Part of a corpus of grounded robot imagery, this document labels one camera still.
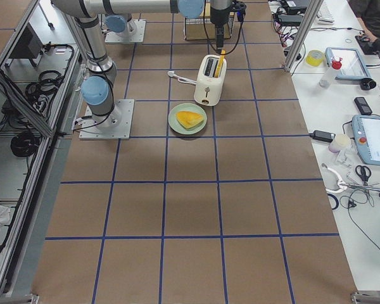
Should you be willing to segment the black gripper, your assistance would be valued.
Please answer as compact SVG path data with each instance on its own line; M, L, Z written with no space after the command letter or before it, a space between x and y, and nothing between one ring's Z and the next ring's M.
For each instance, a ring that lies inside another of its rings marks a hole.
M224 47L224 25L229 21L231 0L210 1L210 21L215 26L215 43L217 49Z

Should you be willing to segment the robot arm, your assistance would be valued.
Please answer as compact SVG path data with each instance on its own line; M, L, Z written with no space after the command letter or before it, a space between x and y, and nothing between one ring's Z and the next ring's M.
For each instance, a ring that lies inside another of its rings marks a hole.
M206 1L54 1L54 5L73 19L77 39L87 55L90 76L83 81L81 94L89 106L94 127L115 130L122 113L113 96L117 67L106 50L99 15L125 16L132 13L180 13L197 18L205 12Z
M106 15L105 24L108 30L120 37L130 37L137 31L135 22L130 13L123 15Z

